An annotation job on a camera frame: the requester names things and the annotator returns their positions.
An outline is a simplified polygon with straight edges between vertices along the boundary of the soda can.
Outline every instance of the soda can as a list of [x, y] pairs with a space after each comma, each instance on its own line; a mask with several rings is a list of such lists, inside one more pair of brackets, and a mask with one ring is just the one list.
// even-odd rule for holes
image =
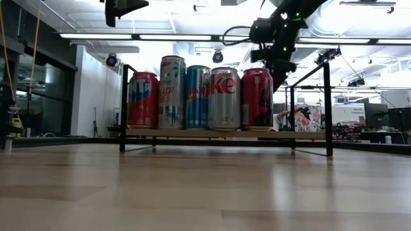
[[134, 73], [128, 84], [128, 125], [157, 127], [159, 81], [153, 73]]
[[203, 65], [187, 68], [186, 79], [186, 129], [206, 130], [209, 78], [211, 69]]
[[246, 130], [269, 131], [273, 127], [273, 85], [267, 69], [253, 68], [241, 78], [241, 125]]
[[186, 63], [179, 56], [165, 56], [161, 60], [160, 73], [159, 128], [182, 129]]
[[211, 72], [208, 127], [220, 131], [240, 127], [240, 77], [234, 68], [219, 67]]

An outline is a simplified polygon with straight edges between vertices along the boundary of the desk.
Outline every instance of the desk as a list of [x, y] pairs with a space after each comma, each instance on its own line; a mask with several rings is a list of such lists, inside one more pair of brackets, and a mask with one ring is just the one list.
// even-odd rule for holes
[[408, 144], [408, 133], [407, 132], [362, 132], [361, 140], [371, 141], [373, 143], [385, 144], [385, 137], [391, 136], [391, 141], [393, 144]]

